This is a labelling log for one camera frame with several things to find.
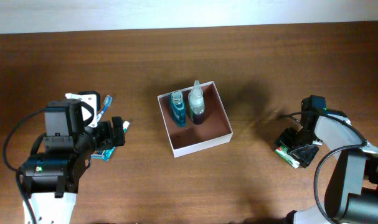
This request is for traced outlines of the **clear spray bottle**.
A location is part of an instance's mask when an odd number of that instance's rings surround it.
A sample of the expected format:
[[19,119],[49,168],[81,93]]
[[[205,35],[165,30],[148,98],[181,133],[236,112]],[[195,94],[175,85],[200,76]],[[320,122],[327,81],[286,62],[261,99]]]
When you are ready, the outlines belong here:
[[194,124],[202,124],[204,122],[205,103],[199,80],[194,81],[194,86],[188,94],[188,102],[190,119]]

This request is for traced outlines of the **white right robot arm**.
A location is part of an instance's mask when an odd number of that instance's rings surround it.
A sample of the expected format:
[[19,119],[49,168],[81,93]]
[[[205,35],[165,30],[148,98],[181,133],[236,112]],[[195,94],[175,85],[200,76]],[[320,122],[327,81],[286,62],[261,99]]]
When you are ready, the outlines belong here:
[[[284,130],[275,152],[294,168],[306,167],[320,145],[329,147],[313,177],[316,205],[293,210],[284,223],[378,223],[378,148],[373,146],[347,116],[326,107],[299,112],[302,128]],[[337,157],[324,200],[319,199],[318,180],[322,166]]]

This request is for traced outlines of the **green white soap packet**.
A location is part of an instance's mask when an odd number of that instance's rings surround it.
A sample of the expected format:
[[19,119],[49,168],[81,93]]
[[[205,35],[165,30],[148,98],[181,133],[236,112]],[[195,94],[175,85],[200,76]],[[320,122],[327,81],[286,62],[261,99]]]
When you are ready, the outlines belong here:
[[287,153],[286,146],[284,145],[279,146],[278,148],[275,149],[275,153],[277,153],[281,158],[283,158],[294,169],[299,168],[300,163]]

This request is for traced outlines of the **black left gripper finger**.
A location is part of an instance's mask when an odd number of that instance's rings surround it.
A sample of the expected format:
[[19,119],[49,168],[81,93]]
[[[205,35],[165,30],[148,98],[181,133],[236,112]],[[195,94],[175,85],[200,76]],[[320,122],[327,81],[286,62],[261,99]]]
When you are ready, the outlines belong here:
[[125,145],[125,132],[123,129],[123,120],[120,116],[114,116],[111,118],[113,123],[113,145],[124,146]]
[[81,91],[79,93],[66,93],[66,99],[76,99],[88,104],[92,109],[91,113],[88,109],[82,107],[82,118],[84,121],[89,120],[90,123],[86,127],[96,128],[98,126],[97,112],[100,109],[100,94],[96,91]]

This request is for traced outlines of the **white pink open box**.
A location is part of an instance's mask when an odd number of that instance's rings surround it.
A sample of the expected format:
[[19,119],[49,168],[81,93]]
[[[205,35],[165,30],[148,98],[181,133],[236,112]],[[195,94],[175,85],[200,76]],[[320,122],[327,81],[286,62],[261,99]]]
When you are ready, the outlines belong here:
[[202,83],[205,101],[205,119],[194,124],[186,116],[186,125],[178,126],[172,118],[170,94],[158,96],[164,126],[175,158],[228,143],[233,136],[223,102],[213,81]]

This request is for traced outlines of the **teal toothpaste tube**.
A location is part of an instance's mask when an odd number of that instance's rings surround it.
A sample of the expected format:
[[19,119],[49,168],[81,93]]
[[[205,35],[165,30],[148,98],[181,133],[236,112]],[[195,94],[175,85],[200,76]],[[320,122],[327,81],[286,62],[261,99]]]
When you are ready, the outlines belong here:
[[[129,126],[130,126],[130,122],[129,121],[124,121],[123,122],[123,132],[124,133],[127,132]],[[107,162],[111,158],[111,156],[112,156],[112,154],[113,154],[113,152],[114,152],[115,149],[116,149],[116,146],[114,146],[111,149],[104,150],[102,152],[102,156],[103,156],[102,160]]]

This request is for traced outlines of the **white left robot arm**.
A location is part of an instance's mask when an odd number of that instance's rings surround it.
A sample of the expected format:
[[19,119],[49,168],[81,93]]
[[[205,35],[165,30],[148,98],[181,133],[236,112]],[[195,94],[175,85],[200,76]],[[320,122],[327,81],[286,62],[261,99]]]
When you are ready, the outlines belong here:
[[119,116],[101,121],[100,94],[67,93],[44,108],[45,133],[19,168],[26,223],[70,223],[81,176],[92,159],[125,145]]

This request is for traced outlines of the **blue white toothbrush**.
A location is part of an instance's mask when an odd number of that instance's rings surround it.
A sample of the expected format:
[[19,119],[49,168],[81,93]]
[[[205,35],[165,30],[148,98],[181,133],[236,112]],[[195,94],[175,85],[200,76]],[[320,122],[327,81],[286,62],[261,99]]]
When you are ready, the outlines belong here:
[[105,113],[105,111],[108,109],[108,107],[110,107],[110,105],[112,104],[112,101],[113,101],[113,98],[112,96],[110,95],[107,95],[104,99],[104,102],[103,102],[103,109],[97,114],[97,121],[99,122],[103,116],[103,114]]

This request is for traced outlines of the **teal mouthwash bottle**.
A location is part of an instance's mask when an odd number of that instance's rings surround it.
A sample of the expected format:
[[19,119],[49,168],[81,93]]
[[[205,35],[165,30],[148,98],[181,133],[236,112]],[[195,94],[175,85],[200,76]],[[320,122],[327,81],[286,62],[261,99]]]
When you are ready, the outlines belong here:
[[184,104],[184,98],[181,91],[174,91],[170,94],[170,103],[172,118],[174,122],[182,127],[186,125],[186,106]]

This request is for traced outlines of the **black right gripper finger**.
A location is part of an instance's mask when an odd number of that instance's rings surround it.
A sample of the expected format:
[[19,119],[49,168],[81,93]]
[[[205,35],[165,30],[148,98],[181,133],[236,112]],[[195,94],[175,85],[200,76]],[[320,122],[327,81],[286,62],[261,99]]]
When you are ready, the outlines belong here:
[[298,144],[296,142],[298,137],[298,131],[294,128],[286,128],[275,141],[276,148],[283,148],[285,147],[286,150],[292,151],[298,148]]
[[290,156],[300,163],[302,168],[307,168],[319,151],[317,145],[307,145],[290,151]]

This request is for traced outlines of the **blue disposable razor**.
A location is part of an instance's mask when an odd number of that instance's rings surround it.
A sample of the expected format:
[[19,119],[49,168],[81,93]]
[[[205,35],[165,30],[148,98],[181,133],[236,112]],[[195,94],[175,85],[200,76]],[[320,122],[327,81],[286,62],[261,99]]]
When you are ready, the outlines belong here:
[[91,158],[92,159],[102,159],[104,160],[105,156],[104,156],[104,151],[97,151],[97,152],[94,152],[92,155],[91,155]]

